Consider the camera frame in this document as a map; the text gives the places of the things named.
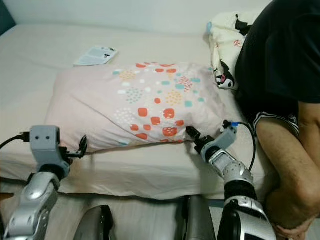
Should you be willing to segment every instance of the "paper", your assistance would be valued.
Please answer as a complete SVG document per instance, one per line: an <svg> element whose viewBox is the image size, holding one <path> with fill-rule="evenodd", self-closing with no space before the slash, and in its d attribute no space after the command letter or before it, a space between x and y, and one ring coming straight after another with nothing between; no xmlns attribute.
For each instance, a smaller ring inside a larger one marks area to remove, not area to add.
<svg viewBox="0 0 320 240"><path fill-rule="evenodd" d="M85 55L74 63L74 66L92 66L102 65L109 62L116 54L118 50L111 47L95 46L92 47Z"/></svg>

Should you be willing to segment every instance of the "black fabric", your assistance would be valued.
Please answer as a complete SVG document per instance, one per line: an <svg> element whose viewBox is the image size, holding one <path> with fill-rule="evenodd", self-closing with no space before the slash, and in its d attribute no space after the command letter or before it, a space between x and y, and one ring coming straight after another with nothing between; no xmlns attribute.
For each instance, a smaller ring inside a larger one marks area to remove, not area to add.
<svg viewBox="0 0 320 240"><path fill-rule="evenodd" d="M0 0L0 36L16 25L3 0Z"/></svg>
<svg viewBox="0 0 320 240"><path fill-rule="evenodd" d="M320 103L320 0L274 0L251 27L239 55L236 99L244 115L298 115Z"/></svg>

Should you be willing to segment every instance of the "white wall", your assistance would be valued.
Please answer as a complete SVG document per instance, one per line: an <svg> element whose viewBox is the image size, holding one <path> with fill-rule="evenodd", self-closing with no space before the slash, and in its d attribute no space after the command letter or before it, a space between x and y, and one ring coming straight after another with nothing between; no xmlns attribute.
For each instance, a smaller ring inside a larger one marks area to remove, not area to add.
<svg viewBox="0 0 320 240"><path fill-rule="evenodd" d="M203 33L220 12L271 0L4 0L18 24L61 23L164 33Z"/></svg>

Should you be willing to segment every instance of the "person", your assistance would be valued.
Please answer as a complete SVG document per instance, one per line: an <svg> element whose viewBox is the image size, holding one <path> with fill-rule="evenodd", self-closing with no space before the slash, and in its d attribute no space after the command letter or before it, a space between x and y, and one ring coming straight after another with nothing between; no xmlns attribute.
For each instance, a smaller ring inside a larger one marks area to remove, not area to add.
<svg viewBox="0 0 320 240"><path fill-rule="evenodd" d="M279 239L303 240L320 213L320 0L274 0L246 36L236 100L276 168L266 198Z"/></svg>

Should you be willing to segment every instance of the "kuromi pillow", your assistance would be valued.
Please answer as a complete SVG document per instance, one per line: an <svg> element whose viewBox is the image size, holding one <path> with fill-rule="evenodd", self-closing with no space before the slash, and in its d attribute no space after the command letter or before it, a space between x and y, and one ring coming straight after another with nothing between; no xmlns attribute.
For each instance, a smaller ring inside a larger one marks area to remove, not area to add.
<svg viewBox="0 0 320 240"><path fill-rule="evenodd" d="M261 10L226 12L207 24L211 64L219 88L237 89L236 63L246 36Z"/></svg>
<svg viewBox="0 0 320 240"><path fill-rule="evenodd" d="M61 141L88 151L182 143L186 127L215 134L225 107L209 67L192 63L75 67L58 75L46 124Z"/></svg>

